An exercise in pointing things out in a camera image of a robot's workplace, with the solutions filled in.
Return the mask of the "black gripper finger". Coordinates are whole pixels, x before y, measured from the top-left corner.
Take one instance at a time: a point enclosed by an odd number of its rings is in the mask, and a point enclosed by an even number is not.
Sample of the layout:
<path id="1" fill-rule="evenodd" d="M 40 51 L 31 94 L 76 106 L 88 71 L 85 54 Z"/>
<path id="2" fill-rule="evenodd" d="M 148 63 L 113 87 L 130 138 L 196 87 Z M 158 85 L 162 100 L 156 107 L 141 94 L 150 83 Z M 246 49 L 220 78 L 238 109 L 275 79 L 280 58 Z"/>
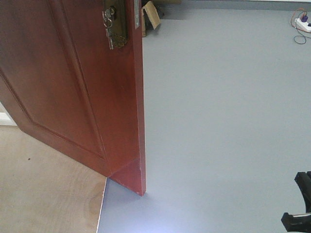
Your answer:
<path id="1" fill-rule="evenodd" d="M 300 215 L 291 215 L 284 213 L 281 222 L 287 232 L 311 232 L 311 214 L 305 213 Z"/>
<path id="2" fill-rule="evenodd" d="M 298 172 L 295 177 L 295 182 L 301 191 L 304 199 L 306 213 L 311 212 L 311 172 Z"/>

